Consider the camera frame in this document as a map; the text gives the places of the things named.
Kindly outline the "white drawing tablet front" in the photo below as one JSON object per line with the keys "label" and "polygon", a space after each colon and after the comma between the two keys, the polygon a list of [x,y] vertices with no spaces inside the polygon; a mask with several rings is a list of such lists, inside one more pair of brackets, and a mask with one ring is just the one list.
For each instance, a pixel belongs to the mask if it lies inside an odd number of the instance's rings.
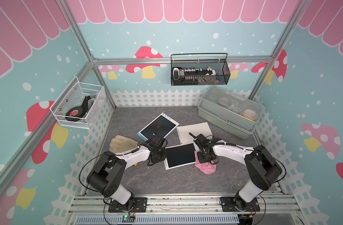
{"label": "white drawing tablet front", "polygon": [[207,122],[177,127],[177,132],[181,144],[194,142],[195,138],[189,133],[192,133],[195,137],[199,134],[203,134],[205,137],[212,136],[212,132]]}

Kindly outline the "white drawing tablet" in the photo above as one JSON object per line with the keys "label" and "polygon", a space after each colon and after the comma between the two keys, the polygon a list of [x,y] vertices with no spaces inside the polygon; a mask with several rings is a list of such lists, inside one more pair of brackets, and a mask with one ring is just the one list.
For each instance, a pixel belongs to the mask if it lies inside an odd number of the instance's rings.
{"label": "white drawing tablet", "polygon": [[203,134],[205,137],[212,136],[212,132],[207,122],[177,127],[177,132],[181,144],[194,142],[195,138],[189,133],[192,133],[195,137],[199,134]]}
{"label": "white drawing tablet", "polygon": [[164,160],[166,170],[195,164],[196,145],[187,143],[165,148],[167,158]]}

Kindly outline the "pink cleaning cloth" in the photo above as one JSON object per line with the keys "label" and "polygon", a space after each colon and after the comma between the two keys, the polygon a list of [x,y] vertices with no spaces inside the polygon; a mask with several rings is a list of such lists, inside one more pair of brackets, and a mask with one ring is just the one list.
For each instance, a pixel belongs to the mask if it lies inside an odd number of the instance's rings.
{"label": "pink cleaning cloth", "polygon": [[197,151],[194,152],[195,154],[195,166],[204,174],[212,174],[216,171],[216,165],[211,163],[200,163],[197,156]]}

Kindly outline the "blue framed drawing tablet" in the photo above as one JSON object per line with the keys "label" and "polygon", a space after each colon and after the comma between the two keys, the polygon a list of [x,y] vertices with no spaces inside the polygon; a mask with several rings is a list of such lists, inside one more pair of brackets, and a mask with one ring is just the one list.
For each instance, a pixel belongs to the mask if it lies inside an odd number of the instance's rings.
{"label": "blue framed drawing tablet", "polygon": [[167,137],[173,130],[179,126],[171,117],[167,116],[165,113],[161,113],[155,119],[153,119],[147,126],[140,130],[137,135],[144,141],[147,141],[153,137],[153,135],[158,135],[162,138]]}

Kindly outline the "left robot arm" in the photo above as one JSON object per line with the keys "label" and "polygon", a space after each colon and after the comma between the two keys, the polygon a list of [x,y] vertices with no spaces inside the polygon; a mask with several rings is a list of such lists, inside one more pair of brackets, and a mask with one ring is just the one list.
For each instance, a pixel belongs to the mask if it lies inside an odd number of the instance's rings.
{"label": "left robot arm", "polygon": [[87,184],[104,197],[120,197],[124,171],[139,162],[147,161],[148,166],[153,166],[164,161],[167,144],[168,141],[159,135],[152,135],[142,143],[117,135],[112,139],[109,151],[97,156],[98,161],[87,176]]}

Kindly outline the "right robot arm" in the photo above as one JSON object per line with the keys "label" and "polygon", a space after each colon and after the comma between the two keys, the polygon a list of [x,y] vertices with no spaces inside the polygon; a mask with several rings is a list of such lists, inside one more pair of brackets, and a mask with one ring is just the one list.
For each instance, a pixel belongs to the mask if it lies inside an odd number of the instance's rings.
{"label": "right robot arm", "polygon": [[216,137],[208,139],[203,134],[189,135],[199,148],[196,155],[200,164],[215,165],[219,162],[219,157],[225,157],[247,167],[249,180],[232,198],[230,204],[237,211],[249,210],[252,201],[263,191],[269,190],[285,170],[283,164],[271,156],[263,145],[243,147]]}

